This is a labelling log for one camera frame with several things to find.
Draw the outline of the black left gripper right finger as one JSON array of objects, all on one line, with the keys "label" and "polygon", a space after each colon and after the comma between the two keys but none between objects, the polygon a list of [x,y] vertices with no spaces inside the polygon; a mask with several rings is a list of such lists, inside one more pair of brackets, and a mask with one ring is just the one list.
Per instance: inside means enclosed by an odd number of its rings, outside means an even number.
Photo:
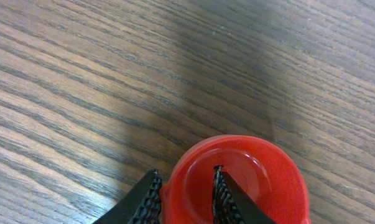
[{"label": "black left gripper right finger", "polygon": [[276,224],[223,170],[214,167],[212,214],[215,224]]}]

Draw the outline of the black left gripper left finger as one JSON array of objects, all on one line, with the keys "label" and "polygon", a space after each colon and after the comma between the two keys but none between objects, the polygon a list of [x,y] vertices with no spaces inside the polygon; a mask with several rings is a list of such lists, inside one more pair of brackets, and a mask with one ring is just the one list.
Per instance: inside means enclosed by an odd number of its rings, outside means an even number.
[{"label": "black left gripper left finger", "polygon": [[93,224],[157,224],[162,209],[162,179],[150,170],[111,210]]}]

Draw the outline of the red plastic measuring scoop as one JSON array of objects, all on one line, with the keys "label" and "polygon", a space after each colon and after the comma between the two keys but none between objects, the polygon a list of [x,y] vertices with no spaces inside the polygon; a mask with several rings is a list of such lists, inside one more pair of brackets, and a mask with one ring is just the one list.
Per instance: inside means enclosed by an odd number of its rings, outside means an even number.
[{"label": "red plastic measuring scoop", "polygon": [[163,223],[213,223],[217,166],[276,223],[311,223],[307,186],[295,162],[276,145],[242,135],[204,139],[179,159],[160,191]]}]

